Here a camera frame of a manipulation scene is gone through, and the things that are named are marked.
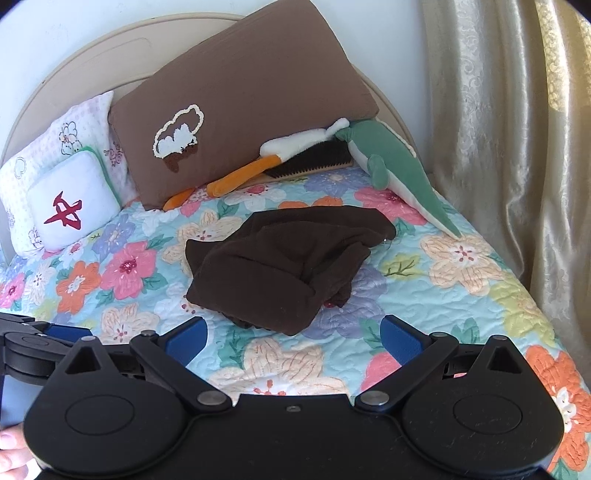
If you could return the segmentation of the person's left hand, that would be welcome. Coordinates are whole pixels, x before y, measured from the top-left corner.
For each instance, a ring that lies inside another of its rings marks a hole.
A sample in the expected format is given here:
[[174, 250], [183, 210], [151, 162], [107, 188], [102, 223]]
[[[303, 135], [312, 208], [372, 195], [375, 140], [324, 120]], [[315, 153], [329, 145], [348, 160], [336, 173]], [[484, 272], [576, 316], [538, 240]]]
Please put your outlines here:
[[2, 480], [24, 480], [29, 474], [27, 464], [32, 459], [33, 455], [26, 444], [21, 424], [1, 431], [0, 472]]

